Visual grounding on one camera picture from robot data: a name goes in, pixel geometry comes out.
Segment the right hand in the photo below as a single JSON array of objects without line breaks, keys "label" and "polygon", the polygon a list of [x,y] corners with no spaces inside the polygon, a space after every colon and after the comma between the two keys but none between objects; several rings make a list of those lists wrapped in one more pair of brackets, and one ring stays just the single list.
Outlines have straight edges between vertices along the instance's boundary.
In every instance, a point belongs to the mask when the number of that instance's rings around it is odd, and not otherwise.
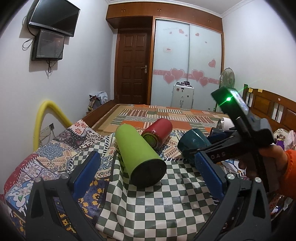
[{"label": "right hand", "polygon": [[[265,163],[275,168],[275,172],[278,177],[282,176],[288,166],[288,156],[282,147],[277,145],[270,145],[268,148],[259,149],[259,153],[262,156]],[[251,158],[247,155],[239,158],[239,168],[246,171],[246,175],[249,178],[255,178],[257,176],[256,168],[251,161]]]}]

